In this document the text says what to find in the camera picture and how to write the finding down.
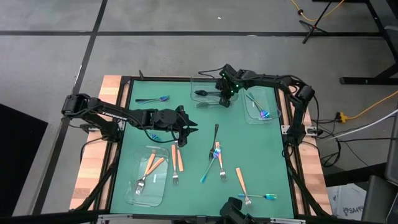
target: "transparent tray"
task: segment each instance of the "transparent tray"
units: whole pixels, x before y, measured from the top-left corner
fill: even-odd
[[[272,110],[269,107],[268,102],[274,95],[269,94],[267,88],[254,86],[248,90],[241,90],[240,93],[243,99],[244,117],[248,124],[267,124],[272,119],[280,117],[280,111],[277,108]],[[248,95],[253,97],[259,105],[256,105]],[[268,113],[266,117],[261,116],[261,109]]]
[[[145,179],[145,186],[140,195],[136,194],[137,180],[144,176],[150,155],[155,153],[155,164],[161,157],[165,160]],[[156,207],[162,203],[164,187],[169,166],[169,151],[155,146],[142,146],[134,152],[132,172],[124,196],[126,203],[138,206]]]
[[[208,94],[201,96],[196,94],[196,91],[204,90]],[[220,91],[216,89],[216,80],[191,78],[191,99],[198,102],[195,106],[197,108],[219,108],[223,107],[220,102]],[[231,104],[238,99],[238,94],[235,94],[229,99]]]

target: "orange handle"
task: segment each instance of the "orange handle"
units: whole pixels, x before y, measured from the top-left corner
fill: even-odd
[[[244,185],[243,176],[242,176],[242,173],[241,173],[241,169],[239,167],[236,168],[236,174],[238,175],[239,182],[241,183],[242,190],[243,190],[244,194],[247,194],[246,193],[246,186]]]
[[[173,167],[175,170],[175,145],[172,145]]]
[[[145,168],[144,175],[147,174],[147,172],[148,172],[150,166],[151,166],[152,163],[154,162],[154,159],[155,159],[155,154],[152,153],[152,154],[150,155],[150,158],[148,159],[148,164],[147,164],[147,167]]]
[[[149,175],[152,171],[154,171],[154,169],[156,169],[156,167],[158,167],[163,161],[163,157],[156,161],[155,164],[148,170],[148,173],[146,175]]]
[[[182,157],[180,150],[177,150],[177,154],[178,154],[178,168],[180,169],[180,172],[182,172],[184,171],[184,166],[182,165]]]
[[[221,153],[218,155],[218,161],[220,162],[220,167],[223,168],[223,160],[221,158]]]

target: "green mat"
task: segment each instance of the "green mat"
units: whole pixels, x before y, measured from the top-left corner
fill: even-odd
[[[162,203],[158,207],[141,207],[126,203],[124,195],[129,185],[134,150],[144,146],[160,146],[170,151],[171,143],[157,144],[150,141],[136,128],[126,125],[111,213],[141,215],[206,215],[218,217],[220,208],[228,197],[242,192],[235,168],[240,167],[248,194],[277,194],[276,201],[252,198],[252,209],[243,206],[243,213],[253,217],[293,218],[285,160],[281,155],[282,136],[280,123],[273,119],[268,124],[247,124],[244,118],[241,96],[229,108],[195,108],[197,102],[190,98],[190,82],[141,82],[134,81],[130,109],[175,109],[184,105],[190,120],[198,124],[199,131],[188,137],[188,144],[181,148],[184,171],[178,173],[179,185],[172,182],[173,167],[170,161]],[[266,88],[274,96],[274,89]],[[167,102],[138,105],[135,99],[157,98],[170,95]],[[276,101],[270,101],[275,110]],[[213,163],[205,183],[200,179],[207,168],[208,154],[213,142],[214,126],[220,124],[217,141],[222,145],[223,165],[228,180],[221,182],[218,161]],[[172,139],[170,133],[156,132],[163,141]]]

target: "yellow power cord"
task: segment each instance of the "yellow power cord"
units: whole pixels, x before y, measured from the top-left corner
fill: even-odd
[[[358,118],[359,116],[361,116],[361,115],[364,114],[365,112],[369,111],[370,109],[372,109],[373,107],[375,107],[375,106],[378,105],[379,103],[383,102],[384,100],[387,100],[387,99],[389,99],[389,98],[395,96],[397,93],[398,93],[398,91],[396,91],[395,93],[393,93],[393,94],[391,94],[391,95],[385,97],[384,99],[378,101],[377,103],[373,104],[372,106],[366,108],[364,111],[360,112],[360,113],[359,113],[358,115],[356,115],[356,116],[349,117],[349,116],[344,115],[343,112],[340,112],[341,122],[342,122],[342,123],[345,123],[345,122],[346,122],[347,120],[349,120],[349,119]]]
[[[296,2],[294,2],[293,0],[290,0],[290,1],[294,4],[294,6],[296,7],[296,9],[300,12],[301,9],[300,9],[299,6],[296,4]],[[341,0],[341,2],[340,2],[336,7],[334,7],[334,8],[333,8],[330,12],[328,12],[326,15],[322,16],[322,18],[324,18],[324,17],[326,17],[326,16],[329,16],[329,15],[330,15],[335,9],[337,9],[344,1],[345,1],[345,0]],[[305,17],[303,12],[300,12],[300,15],[303,16],[304,19],[306,19],[307,21],[310,21],[310,22],[315,22],[315,21],[318,20],[318,19],[309,19],[309,18]]]

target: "gray floor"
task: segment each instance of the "gray floor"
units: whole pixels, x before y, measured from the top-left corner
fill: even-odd
[[[325,7],[307,0],[297,3],[311,18]],[[397,23],[386,2],[373,4],[384,25]],[[0,0],[0,30],[92,30],[100,5],[100,0]],[[299,19],[289,0],[112,0],[100,30],[304,31]],[[361,4],[342,5],[319,26],[329,31],[377,31]],[[321,119],[330,119],[336,111],[355,115],[397,90],[395,86],[338,83],[338,77],[373,77],[392,65],[382,39],[317,38],[306,45],[301,41],[298,37],[97,37],[80,92],[98,95],[103,75],[137,75],[141,69],[144,75],[196,76],[199,70],[230,63],[235,68],[290,73],[304,79],[317,93]],[[49,123],[15,215],[31,211],[60,124],[60,108],[72,90],[87,43],[88,37],[0,37],[0,103]],[[396,98],[389,100],[357,120],[338,124],[336,130],[374,121],[396,104]],[[316,115],[313,102],[310,112]],[[391,121],[385,121],[347,139],[387,137],[391,128]],[[84,132],[68,130],[43,212],[68,210],[85,139]],[[353,142],[350,146],[364,162],[377,164],[386,160],[388,144]],[[332,142],[319,141],[318,145],[323,156],[337,150]],[[337,166],[348,170],[365,165],[343,146]]]

